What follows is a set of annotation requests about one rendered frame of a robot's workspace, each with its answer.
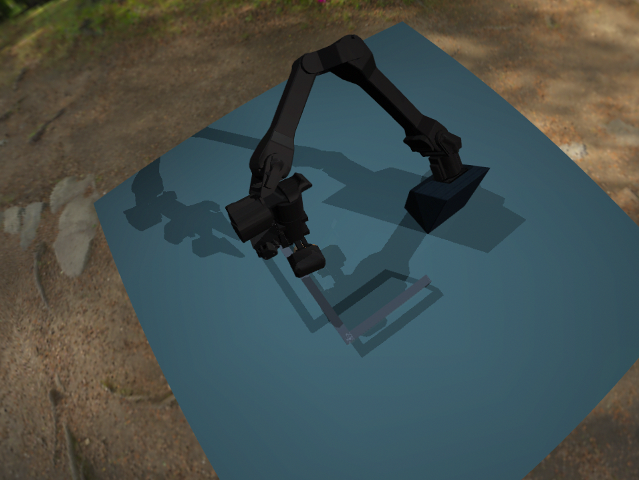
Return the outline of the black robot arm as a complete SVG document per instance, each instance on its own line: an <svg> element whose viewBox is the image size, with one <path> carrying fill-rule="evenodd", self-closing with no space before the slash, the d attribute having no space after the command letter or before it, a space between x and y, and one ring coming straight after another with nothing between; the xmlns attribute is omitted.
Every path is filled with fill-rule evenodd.
<svg viewBox="0 0 639 480"><path fill-rule="evenodd" d="M463 167L459 156L461 137L421 114L376 67L364 41L356 34L345 35L294 61L273 121L249 163L250 195L225 207L236 234L243 243L251 241L259 258L269 260L278 254L280 245L283 249L289 247L274 217L288 223L303 213L301 193L312 184L296 172L285 178L291 171L295 131L313 82L326 72L359 85L405 129L403 142L422 157L429 156L434 181L450 184L469 170Z"/></svg>

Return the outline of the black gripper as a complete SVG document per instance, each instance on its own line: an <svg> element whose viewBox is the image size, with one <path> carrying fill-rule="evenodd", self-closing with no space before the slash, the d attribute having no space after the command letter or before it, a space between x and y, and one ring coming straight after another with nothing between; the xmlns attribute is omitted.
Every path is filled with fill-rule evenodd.
<svg viewBox="0 0 639 480"><path fill-rule="evenodd" d="M309 244L304 237L310 234L305 224L308 221L308 216L304 210L301 217L292 222L284 223L278 221L275 217L273 220L278 229L284 232L289 246L295 243L297 247L296 252L287 257L296 277L301 278L325 267L326 259L319 247Z"/></svg>

